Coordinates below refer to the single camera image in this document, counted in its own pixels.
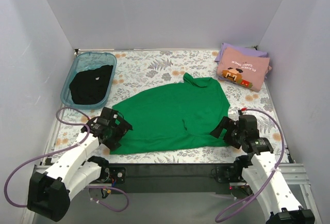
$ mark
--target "white wall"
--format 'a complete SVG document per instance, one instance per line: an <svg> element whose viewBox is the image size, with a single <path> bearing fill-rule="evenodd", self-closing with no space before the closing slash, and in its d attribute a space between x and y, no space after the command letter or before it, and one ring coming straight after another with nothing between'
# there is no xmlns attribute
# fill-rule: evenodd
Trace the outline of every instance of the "white wall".
<svg viewBox="0 0 330 224"><path fill-rule="evenodd" d="M48 0L76 49L259 44L282 0Z"/></svg>
<svg viewBox="0 0 330 224"><path fill-rule="evenodd" d="M44 152L60 106L73 50L46 0L0 0L0 187L8 174ZM33 165L14 176L9 195L26 204ZM0 196L0 222L20 223L23 209Z"/></svg>
<svg viewBox="0 0 330 224"><path fill-rule="evenodd" d="M283 0L260 49L293 158L304 163L323 223L330 219L330 0Z"/></svg>

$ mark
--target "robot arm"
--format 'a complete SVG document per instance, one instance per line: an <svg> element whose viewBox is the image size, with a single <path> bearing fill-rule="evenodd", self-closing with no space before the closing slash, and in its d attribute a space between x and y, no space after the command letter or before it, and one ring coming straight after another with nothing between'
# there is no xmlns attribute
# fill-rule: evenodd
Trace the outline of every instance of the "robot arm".
<svg viewBox="0 0 330 224"><path fill-rule="evenodd" d="M27 208L53 221L63 218L70 201L89 183L109 177L108 161L90 154L103 143L111 150L132 126L118 112L103 108L101 116L88 121L90 133L83 127L74 145L44 173L35 172L29 184Z"/></svg>
<svg viewBox="0 0 330 224"><path fill-rule="evenodd" d="M247 155L236 158L234 167L236 177L245 180L251 190L257 193L273 173L272 179L257 196L265 216L266 224L313 224L311 210L304 210L290 191L282 173L274 166L277 163L273 148L266 138L259 137L257 119L252 115L243 115L239 111L239 120L224 117L210 133L219 138L226 129L224 141L237 149L242 147Z"/></svg>

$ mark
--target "green cloth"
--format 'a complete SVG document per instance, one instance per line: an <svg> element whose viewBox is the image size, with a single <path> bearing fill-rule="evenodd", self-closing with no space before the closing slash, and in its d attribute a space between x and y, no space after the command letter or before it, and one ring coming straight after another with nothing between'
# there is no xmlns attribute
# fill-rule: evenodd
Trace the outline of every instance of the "green cloth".
<svg viewBox="0 0 330 224"><path fill-rule="evenodd" d="M226 145L210 135L229 109L219 82L213 78L193 78L186 73L184 83L143 91L112 108L123 114L133 131L126 133L121 147L111 154Z"/></svg>

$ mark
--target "floral tablecloth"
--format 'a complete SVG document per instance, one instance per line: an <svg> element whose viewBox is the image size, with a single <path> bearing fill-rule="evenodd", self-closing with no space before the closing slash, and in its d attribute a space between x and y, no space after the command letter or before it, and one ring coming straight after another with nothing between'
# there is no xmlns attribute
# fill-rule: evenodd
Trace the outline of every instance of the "floral tablecloth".
<svg viewBox="0 0 330 224"><path fill-rule="evenodd" d="M129 51L113 52L117 68L106 104L112 107L116 103L138 94L141 91L169 83L183 82L183 75L188 72L193 77L213 77L217 79L217 63L214 62L216 51ZM263 84L260 92L236 86L227 81L219 81L229 102L228 115L238 118L237 109L242 107L258 108L274 116L273 106ZM98 116L101 109L88 110L90 117ZM277 157L281 153L281 138L275 125L263 114L252 113L258 119L260 136L270 140ZM71 110L66 110L63 120L67 122L86 122L87 119ZM57 139L51 150L60 150L70 146L76 139L80 127L61 124ZM167 152L152 152L129 155L111 155L104 145L94 151L93 155L102 156L110 163L232 163L244 152L232 147L203 147L197 149ZM55 162L61 154L54 155ZM282 162L288 162L287 155Z"/></svg>

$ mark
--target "blue plastic tub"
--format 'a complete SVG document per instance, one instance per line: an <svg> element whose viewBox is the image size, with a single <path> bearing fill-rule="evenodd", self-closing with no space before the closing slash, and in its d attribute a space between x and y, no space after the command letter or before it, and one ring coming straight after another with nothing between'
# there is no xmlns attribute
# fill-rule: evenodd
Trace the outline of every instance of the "blue plastic tub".
<svg viewBox="0 0 330 224"><path fill-rule="evenodd" d="M102 101L100 101L97 104L91 104L91 105L75 104L72 101L71 92L69 89L69 85L72 82L73 78L76 76L77 73L81 71L97 69L104 65L113 66L109 86L105 97L102 99ZM65 84L61 92L62 103L66 106L74 107L77 109L99 109L104 107L109 97L116 65L117 65L117 59L111 53L85 52L78 55L73 61L67 79L65 80Z"/></svg>

